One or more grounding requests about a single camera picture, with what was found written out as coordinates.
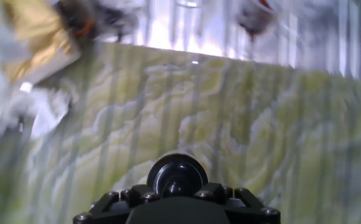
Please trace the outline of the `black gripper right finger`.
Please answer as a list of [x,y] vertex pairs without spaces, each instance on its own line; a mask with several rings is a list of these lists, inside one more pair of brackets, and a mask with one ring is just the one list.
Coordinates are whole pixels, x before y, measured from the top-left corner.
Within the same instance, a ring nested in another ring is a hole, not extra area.
[[280,224],[281,212],[267,207],[246,188],[231,188],[218,183],[207,183],[194,194],[218,208],[229,223]]

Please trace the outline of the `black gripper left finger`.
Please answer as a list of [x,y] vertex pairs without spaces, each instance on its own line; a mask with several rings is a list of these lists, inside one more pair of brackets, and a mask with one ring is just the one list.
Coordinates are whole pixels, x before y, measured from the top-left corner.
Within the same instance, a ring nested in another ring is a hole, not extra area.
[[88,212],[75,215],[73,224],[126,224],[137,206],[160,199],[158,193],[143,184],[121,192],[110,191],[93,203]]

